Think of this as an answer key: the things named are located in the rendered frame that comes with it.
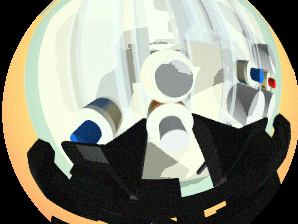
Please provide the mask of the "black flat bar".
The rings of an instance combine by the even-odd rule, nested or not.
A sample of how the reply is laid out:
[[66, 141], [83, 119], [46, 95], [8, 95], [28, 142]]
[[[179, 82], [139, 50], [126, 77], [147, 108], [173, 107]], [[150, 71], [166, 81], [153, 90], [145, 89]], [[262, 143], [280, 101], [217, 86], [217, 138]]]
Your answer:
[[[206, 161], [205, 161], [205, 163], [206, 163]], [[197, 175], [201, 175], [202, 171], [204, 171], [204, 169], [206, 168], [206, 164], [205, 163], [201, 165], [201, 168], [200, 169], [198, 169], [198, 171], [196, 172]]]

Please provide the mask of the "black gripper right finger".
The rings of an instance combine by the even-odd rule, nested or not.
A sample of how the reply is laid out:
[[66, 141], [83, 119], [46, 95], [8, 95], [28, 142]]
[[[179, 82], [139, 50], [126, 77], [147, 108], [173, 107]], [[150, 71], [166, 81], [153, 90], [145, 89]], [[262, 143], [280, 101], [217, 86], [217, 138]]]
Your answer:
[[243, 125], [242, 128], [231, 127], [221, 121], [206, 119], [206, 117], [192, 113], [193, 135], [197, 145], [200, 145], [202, 156], [205, 157], [206, 167], [212, 179], [213, 188], [226, 183], [226, 176], [237, 164], [251, 137], [266, 129], [267, 117]]

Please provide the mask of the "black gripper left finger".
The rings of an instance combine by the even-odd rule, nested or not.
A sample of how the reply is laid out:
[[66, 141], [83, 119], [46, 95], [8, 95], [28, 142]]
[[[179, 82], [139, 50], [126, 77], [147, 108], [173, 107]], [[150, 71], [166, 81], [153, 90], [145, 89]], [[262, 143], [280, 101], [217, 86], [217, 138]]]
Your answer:
[[146, 147], [148, 147], [148, 117], [132, 125], [106, 144], [61, 141], [61, 148], [72, 164], [98, 169], [112, 175], [114, 181], [129, 194], [129, 200], [140, 196]]

